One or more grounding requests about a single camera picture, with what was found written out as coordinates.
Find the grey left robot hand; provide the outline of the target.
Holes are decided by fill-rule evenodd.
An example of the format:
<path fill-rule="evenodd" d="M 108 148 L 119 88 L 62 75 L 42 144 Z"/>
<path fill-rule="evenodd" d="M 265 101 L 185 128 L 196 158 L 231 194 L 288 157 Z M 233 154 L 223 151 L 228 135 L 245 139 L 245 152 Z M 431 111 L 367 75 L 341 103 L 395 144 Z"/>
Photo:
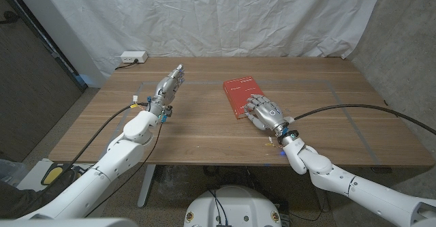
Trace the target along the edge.
<path fill-rule="evenodd" d="M 159 116 L 172 103 L 178 88 L 184 82 L 185 68 L 179 64 L 156 86 L 155 94 L 151 98 L 148 111 Z"/>

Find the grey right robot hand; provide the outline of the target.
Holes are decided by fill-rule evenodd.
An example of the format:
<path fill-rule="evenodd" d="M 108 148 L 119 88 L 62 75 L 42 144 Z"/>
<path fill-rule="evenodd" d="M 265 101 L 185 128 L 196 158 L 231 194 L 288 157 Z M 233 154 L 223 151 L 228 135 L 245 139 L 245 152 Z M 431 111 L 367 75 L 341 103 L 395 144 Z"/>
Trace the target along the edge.
<path fill-rule="evenodd" d="M 270 129 L 276 137 L 289 132 L 289 121 L 280 107 L 264 95 L 252 94 L 244 105 L 244 113 L 259 130 Z"/>

